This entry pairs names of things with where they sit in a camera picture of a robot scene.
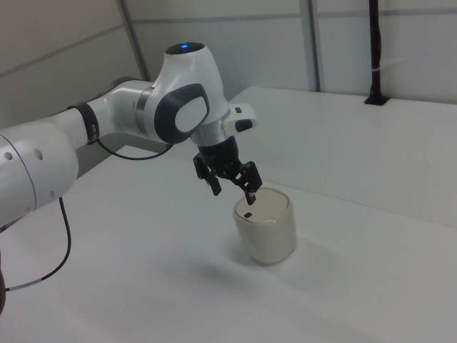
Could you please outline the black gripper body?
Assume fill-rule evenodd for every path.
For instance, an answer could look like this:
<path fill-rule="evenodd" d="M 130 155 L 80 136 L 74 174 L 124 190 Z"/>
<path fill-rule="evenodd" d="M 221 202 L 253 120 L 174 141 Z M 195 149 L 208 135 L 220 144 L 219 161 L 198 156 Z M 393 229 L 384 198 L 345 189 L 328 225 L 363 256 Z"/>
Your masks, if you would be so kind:
<path fill-rule="evenodd" d="M 198 146 L 199 154 L 205 164 L 216 172 L 218 177 L 233 179 L 241 164 L 238 158 L 238 145 L 234 136 L 211 145 Z"/>

